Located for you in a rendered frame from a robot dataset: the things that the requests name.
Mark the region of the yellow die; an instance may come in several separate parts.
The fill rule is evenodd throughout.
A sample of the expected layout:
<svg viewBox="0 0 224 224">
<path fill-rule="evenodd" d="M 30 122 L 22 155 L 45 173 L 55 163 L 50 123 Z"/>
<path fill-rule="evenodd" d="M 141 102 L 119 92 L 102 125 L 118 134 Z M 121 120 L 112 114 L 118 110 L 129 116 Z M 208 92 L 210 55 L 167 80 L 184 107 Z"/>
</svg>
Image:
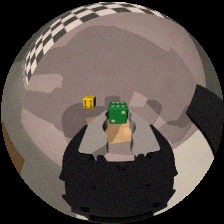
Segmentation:
<svg viewBox="0 0 224 224">
<path fill-rule="evenodd" d="M 96 106 L 96 96 L 86 96 L 83 98 L 84 109 L 94 109 Z"/>
</svg>

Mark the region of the green die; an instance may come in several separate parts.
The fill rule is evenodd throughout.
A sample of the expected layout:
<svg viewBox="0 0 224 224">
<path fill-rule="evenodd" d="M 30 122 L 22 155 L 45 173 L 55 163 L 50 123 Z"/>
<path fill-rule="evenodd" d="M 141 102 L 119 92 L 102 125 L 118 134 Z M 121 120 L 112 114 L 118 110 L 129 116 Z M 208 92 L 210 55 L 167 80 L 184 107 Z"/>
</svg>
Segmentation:
<svg viewBox="0 0 224 224">
<path fill-rule="evenodd" d="M 126 102 L 110 102 L 108 113 L 110 124 L 127 123 L 128 107 Z"/>
</svg>

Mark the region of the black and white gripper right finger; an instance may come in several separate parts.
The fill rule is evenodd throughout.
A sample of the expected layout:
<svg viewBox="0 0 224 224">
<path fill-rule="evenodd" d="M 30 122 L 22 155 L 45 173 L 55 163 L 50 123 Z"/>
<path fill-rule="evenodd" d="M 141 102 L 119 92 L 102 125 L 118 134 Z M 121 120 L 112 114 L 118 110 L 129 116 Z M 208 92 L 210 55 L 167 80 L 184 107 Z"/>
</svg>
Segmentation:
<svg viewBox="0 0 224 224">
<path fill-rule="evenodd" d="M 152 124 L 129 109 L 127 119 L 130 121 L 129 128 L 133 132 L 130 148 L 134 154 L 134 160 L 138 154 L 144 154 L 145 159 L 160 160 L 171 168 L 175 177 L 178 172 L 174 153 L 166 138 Z"/>
</svg>

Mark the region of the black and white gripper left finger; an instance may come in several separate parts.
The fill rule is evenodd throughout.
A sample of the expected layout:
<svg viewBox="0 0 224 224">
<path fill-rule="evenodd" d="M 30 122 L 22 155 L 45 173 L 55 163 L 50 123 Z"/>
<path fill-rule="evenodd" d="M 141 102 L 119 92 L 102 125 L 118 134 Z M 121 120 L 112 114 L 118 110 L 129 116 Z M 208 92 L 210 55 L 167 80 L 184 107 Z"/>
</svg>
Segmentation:
<svg viewBox="0 0 224 224">
<path fill-rule="evenodd" d="M 98 155 L 105 156 L 108 153 L 108 137 L 105 133 L 108 119 L 109 113 L 106 109 L 69 142 L 63 155 L 60 180 L 65 182 L 68 172 L 76 165 L 94 161 Z"/>
</svg>

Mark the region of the tan flat mat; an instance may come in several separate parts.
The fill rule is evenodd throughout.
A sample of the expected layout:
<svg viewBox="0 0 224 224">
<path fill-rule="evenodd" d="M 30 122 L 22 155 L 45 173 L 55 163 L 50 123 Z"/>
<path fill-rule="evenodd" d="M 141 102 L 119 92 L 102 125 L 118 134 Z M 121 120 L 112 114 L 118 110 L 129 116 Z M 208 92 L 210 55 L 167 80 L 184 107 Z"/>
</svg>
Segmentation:
<svg viewBox="0 0 224 224">
<path fill-rule="evenodd" d="M 97 116 L 86 118 L 87 123 L 89 124 L 96 117 Z M 109 121 L 107 120 L 107 125 L 108 129 L 105 133 L 108 134 L 108 144 L 131 141 L 131 131 L 128 119 L 126 124 L 109 124 Z"/>
</svg>

